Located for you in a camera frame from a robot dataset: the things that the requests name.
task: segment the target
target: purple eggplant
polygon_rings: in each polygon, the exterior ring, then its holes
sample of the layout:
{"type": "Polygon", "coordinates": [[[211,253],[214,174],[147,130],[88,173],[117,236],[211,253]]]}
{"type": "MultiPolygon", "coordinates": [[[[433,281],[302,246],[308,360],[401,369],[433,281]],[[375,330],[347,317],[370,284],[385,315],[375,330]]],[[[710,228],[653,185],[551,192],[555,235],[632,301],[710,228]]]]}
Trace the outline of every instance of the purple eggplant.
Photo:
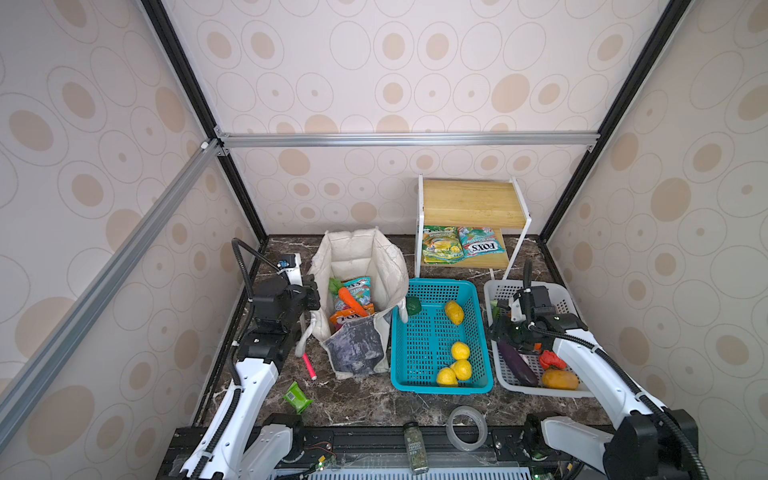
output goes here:
{"type": "Polygon", "coordinates": [[[533,373],[531,367],[523,360],[523,357],[520,356],[520,353],[514,346],[502,342],[497,342],[497,346],[498,352],[512,372],[512,375],[520,382],[520,385],[538,386],[538,377],[533,373]]]}

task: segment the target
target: spice jar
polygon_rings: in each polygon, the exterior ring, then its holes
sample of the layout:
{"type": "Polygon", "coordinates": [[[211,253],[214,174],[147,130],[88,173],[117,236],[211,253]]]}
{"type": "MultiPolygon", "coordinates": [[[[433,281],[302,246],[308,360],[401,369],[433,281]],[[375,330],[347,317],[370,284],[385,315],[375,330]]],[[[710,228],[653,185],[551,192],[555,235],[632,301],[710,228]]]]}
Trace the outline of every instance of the spice jar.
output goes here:
{"type": "Polygon", "coordinates": [[[406,437],[406,451],[411,465],[411,473],[418,475],[429,471],[427,463],[427,449],[424,446],[422,431],[417,422],[408,422],[402,426],[403,435],[406,437]]]}

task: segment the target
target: lemon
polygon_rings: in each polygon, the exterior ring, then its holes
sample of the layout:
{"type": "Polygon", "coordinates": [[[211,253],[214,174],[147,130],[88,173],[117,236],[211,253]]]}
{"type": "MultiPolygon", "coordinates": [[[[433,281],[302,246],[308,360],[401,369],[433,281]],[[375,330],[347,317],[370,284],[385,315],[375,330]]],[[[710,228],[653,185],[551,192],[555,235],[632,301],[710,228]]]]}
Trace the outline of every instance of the lemon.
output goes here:
{"type": "Polygon", "coordinates": [[[464,321],[464,310],[458,303],[451,300],[445,304],[445,316],[447,316],[454,325],[461,325],[464,321]]]}
{"type": "Polygon", "coordinates": [[[437,373],[437,384],[440,386],[458,386],[456,374],[448,367],[441,369],[437,373]]]}
{"type": "Polygon", "coordinates": [[[456,360],[451,365],[451,370],[456,374],[456,378],[462,382],[469,380],[472,377],[472,365],[466,360],[456,360]]]}
{"type": "Polygon", "coordinates": [[[454,360],[467,360],[469,358],[469,347],[464,342],[456,342],[451,347],[451,355],[454,360]]]}

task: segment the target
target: black frame bar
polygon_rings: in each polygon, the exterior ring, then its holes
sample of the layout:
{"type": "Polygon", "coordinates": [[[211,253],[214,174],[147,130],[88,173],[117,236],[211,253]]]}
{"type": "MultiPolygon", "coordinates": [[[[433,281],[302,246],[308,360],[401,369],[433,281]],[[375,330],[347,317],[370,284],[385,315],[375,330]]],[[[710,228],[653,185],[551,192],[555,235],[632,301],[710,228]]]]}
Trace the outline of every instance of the black frame bar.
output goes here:
{"type": "Polygon", "coordinates": [[[536,245],[538,246],[539,251],[541,251],[541,256],[544,257],[544,263],[547,266],[547,270],[549,270],[549,273],[552,274],[552,279],[555,281],[555,283],[565,286],[563,277],[562,275],[560,275],[560,270],[558,270],[558,266],[554,264],[554,259],[552,258],[552,254],[549,252],[549,247],[547,247],[547,242],[543,241],[540,237],[538,237],[536,239],[536,245]]]}
{"type": "MultiPolygon", "coordinates": [[[[161,0],[141,0],[144,5],[144,10],[147,12],[147,16],[152,22],[157,37],[160,39],[163,48],[166,51],[168,60],[176,71],[176,76],[187,93],[192,108],[200,120],[200,124],[203,126],[203,131],[208,138],[219,138],[216,132],[216,119],[213,113],[210,111],[208,102],[205,100],[205,94],[203,89],[200,88],[200,83],[195,77],[192,66],[190,65],[187,55],[184,53],[184,47],[182,47],[179,41],[176,31],[173,25],[170,23],[168,13],[163,6],[161,0]]],[[[256,234],[256,238],[259,240],[259,245],[266,244],[268,236],[264,225],[261,223],[259,214],[256,212],[256,208],[250,199],[250,195],[246,191],[245,183],[240,173],[237,171],[232,156],[227,149],[223,148],[221,140],[219,139],[219,145],[222,147],[224,156],[219,156],[219,162],[227,175],[227,179],[234,190],[237,201],[240,202],[240,206],[243,208],[245,217],[248,219],[248,223],[253,228],[253,232],[256,234]]]]}
{"type": "Polygon", "coordinates": [[[667,44],[667,40],[674,32],[680,19],[688,9],[688,5],[692,0],[670,0],[667,7],[664,9],[664,13],[661,14],[659,21],[657,22],[654,30],[651,32],[648,41],[646,42],[640,56],[637,57],[637,61],[634,63],[632,70],[630,70],[627,80],[619,90],[619,94],[616,100],[611,105],[611,109],[608,110],[603,123],[598,129],[600,138],[595,146],[584,154],[581,159],[581,163],[576,168],[573,177],[568,182],[562,196],[558,200],[558,204],[554,207],[552,215],[547,219],[547,223],[539,234],[539,238],[543,243],[547,243],[551,238],[554,230],[559,225],[565,212],[571,206],[571,202],[576,197],[581,185],[587,180],[589,172],[592,170],[594,162],[598,160],[606,144],[611,139],[611,135],[621,121],[621,118],[626,113],[630,104],[634,100],[635,96],[640,90],[643,82],[647,78],[650,70],[653,68],[659,55],[664,50],[664,46],[667,44]]]}

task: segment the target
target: patterned wallpaper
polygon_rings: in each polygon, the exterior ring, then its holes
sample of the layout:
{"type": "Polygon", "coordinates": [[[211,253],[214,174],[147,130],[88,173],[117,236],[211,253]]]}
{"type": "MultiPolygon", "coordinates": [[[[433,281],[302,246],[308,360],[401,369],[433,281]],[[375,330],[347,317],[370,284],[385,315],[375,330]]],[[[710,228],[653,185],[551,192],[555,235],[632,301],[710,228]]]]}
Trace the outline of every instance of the patterned wallpaper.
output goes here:
{"type": "Polygon", "coordinates": [[[198,149],[130,0],[0,6],[0,391],[198,149]]]}
{"type": "Polygon", "coordinates": [[[700,2],[638,99],[551,251],[710,478],[768,478],[768,1],[700,2]]]}
{"type": "MultiPolygon", "coordinates": [[[[200,145],[130,0],[0,5],[0,389],[200,145]]],[[[237,300],[209,166],[0,456],[0,478],[154,478],[237,300]]]]}
{"type": "Polygon", "coordinates": [[[584,145],[233,149],[269,233],[378,226],[414,234],[419,174],[509,181],[518,177],[539,233],[584,156],[584,145]]]}
{"type": "Polygon", "coordinates": [[[165,4],[224,131],[311,133],[596,128],[666,1],[165,4]]]}
{"type": "Polygon", "coordinates": [[[230,240],[256,244],[235,202],[214,161],[2,453],[1,480],[155,477],[240,294],[230,240]]]}

